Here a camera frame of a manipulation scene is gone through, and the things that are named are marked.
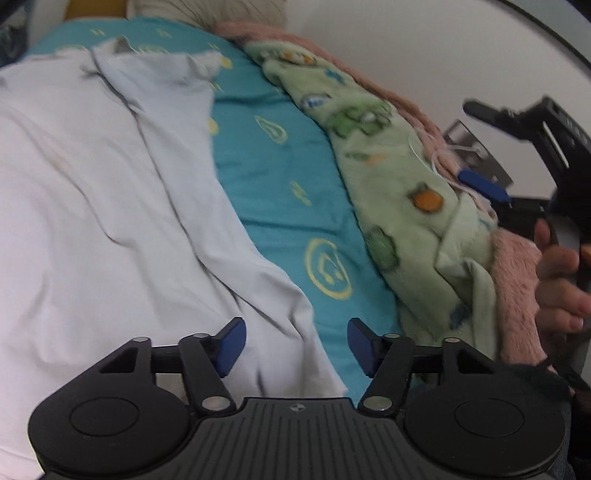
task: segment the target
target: human hand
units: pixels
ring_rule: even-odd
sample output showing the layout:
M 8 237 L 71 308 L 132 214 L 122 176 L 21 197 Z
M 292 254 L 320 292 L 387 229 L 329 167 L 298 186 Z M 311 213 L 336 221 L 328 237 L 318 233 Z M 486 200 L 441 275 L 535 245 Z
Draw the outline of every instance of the human hand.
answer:
M 546 221 L 539 220 L 536 224 L 534 240 L 542 252 L 537 267 L 540 283 L 535 290 L 540 310 L 535 324 L 542 348 L 551 354 L 564 343 L 567 333 L 583 329 L 583 318 L 591 316 L 591 295 L 561 278 L 579 269 L 579 255 L 574 250 L 550 244 L 550 227 Z M 581 256 L 591 265 L 591 245 L 581 247 Z

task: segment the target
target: white bed sheet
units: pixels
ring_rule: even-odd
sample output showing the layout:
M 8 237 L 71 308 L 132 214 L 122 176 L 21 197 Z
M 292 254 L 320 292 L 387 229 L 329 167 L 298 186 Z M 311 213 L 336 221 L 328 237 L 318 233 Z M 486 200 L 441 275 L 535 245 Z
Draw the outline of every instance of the white bed sheet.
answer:
M 207 82 L 219 59 L 188 61 Z M 310 303 L 259 255 L 215 178 L 209 113 L 192 174 L 212 208 L 195 211 L 206 234 L 189 238 L 134 117 L 93 67 L 70 52 L 0 72 L 0 478 L 41 473 L 34 407 L 135 336 L 170 345 L 242 316 L 246 348 L 226 379 L 238 401 L 345 393 Z M 199 91 L 209 112 L 211 90 Z M 231 289 L 236 278 L 247 284 Z

